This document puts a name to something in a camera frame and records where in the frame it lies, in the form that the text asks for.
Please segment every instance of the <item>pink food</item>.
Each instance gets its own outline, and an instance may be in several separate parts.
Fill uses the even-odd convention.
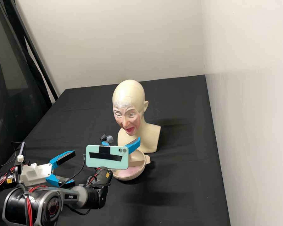
[[[128,169],[123,169],[118,172],[119,177],[128,177],[136,174],[138,171],[140,171],[142,166],[129,166]]]

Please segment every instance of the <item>mannequin face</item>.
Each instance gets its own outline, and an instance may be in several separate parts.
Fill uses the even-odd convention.
[[[129,136],[133,136],[141,125],[141,115],[133,106],[113,106],[113,113],[116,122]]]

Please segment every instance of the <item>black tape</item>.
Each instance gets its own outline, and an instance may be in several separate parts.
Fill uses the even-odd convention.
[[[122,161],[122,156],[119,155],[110,155],[110,154],[104,154],[104,153],[93,153],[89,152],[89,157],[93,159],[107,159],[107,160],[113,160],[113,161]]]
[[[98,152],[101,154],[110,154],[110,146],[100,146]]]

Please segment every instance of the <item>robotic arm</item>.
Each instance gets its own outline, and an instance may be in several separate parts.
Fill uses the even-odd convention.
[[[75,212],[75,209],[100,209],[105,205],[112,176],[111,170],[100,167],[86,184],[71,189],[15,188],[5,199],[2,219],[10,226],[55,226],[63,205]]]
[[[75,156],[75,151],[67,151],[63,154],[51,159],[49,163],[37,165],[28,161],[23,165],[25,159],[25,142],[22,142],[21,149],[17,159],[15,160],[14,167],[9,169],[5,174],[0,175],[0,191],[4,189],[13,188],[17,184],[24,184],[25,186],[32,186],[42,183],[50,183],[52,186],[59,187],[68,178],[56,176],[53,170],[59,165]],[[69,188],[75,185],[74,180],[69,180],[63,187]]]

